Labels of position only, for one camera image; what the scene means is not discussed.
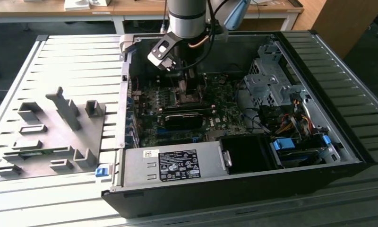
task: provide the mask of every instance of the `blue tab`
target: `blue tab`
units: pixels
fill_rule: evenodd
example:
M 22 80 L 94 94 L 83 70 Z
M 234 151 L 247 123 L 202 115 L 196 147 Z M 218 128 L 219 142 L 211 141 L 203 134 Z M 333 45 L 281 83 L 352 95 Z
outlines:
M 291 138 L 278 139 L 274 145 L 276 150 L 296 148 L 296 145 Z
M 280 150 L 280 144 L 279 144 L 279 141 L 275 141 L 275 142 L 274 142 L 274 145 L 275 145 L 275 149 L 276 149 L 276 150 Z
M 324 141 L 325 141 L 327 144 L 332 143 L 329 136 L 324 136 Z
M 95 171 L 95 176 L 102 177 L 102 176 L 110 176 L 110 169 L 108 168 L 98 168 Z

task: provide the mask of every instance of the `power supply label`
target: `power supply label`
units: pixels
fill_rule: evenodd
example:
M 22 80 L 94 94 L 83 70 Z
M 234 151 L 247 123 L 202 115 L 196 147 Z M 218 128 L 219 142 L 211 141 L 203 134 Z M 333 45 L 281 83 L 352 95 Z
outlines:
M 160 179 L 163 182 L 202 177 L 196 150 L 159 154 Z

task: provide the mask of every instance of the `motherboard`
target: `motherboard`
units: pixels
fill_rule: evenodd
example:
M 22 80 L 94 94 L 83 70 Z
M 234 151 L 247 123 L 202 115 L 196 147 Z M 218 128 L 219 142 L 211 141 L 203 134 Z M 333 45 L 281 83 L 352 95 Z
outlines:
M 166 109 L 180 108 L 178 102 L 179 88 L 171 80 L 171 87 L 160 86 L 160 82 L 150 82 L 142 91 L 134 92 L 140 125 L 140 147 L 166 146 L 187 143 L 216 141 L 227 135 L 248 134 L 242 111 L 236 102 L 238 79 L 226 74 L 202 74 L 202 103 L 186 105 L 186 115 L 196 122 L 180 122 L 176 130 L 166 127 L 166 118 L 182 116 L 182 112 L 167 114 Z

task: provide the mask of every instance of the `green circuit board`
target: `green circuit board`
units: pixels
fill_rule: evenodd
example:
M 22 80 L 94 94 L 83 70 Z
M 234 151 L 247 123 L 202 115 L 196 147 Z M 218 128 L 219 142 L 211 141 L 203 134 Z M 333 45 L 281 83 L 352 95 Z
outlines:
M 206 77 L 204 102 L 215 105 L 212 117 L 203 118 L 202 128 L 194 130 L 170 131 L 159 124 L 159 107 L 175 106 L 174 87 L 146 89 L 146 95 L 139 99 L 139 121 L 142 125 L 140 146 L 154 147 L 175 143 L 195 143 L 215 141 L 224 135 L 250 133 L 242 112 L 238 107 L 235 96 L 238 81 L 230 81 L 226 75 L 208 75 Z

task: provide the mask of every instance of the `floor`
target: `floor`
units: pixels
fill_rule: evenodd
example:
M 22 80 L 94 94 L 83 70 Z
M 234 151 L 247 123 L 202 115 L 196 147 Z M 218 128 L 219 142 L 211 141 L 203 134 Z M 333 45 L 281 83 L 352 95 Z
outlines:
M 160 22 L 146 22 L 127 26 L 128 32 L 143 33 L 158 32 Z M 83 35 L 83 34 L 114 34 L 112 22 L 78 22 L 66 23 L 31 23 L 30 31 L 24 31 L 26 24 L 0 24 L 0 90 L 10 89 L 14 78 L 18 75 L 31 47 L 38 35 Z M 378 28 L 364 34 L 359 44 L 345 58 L 345 62 L 359 75 L 364 83 L 378 97 L 378 38 L 376 37 Z M 0 91 L 0 103 L 6 96 L 6 91 Z

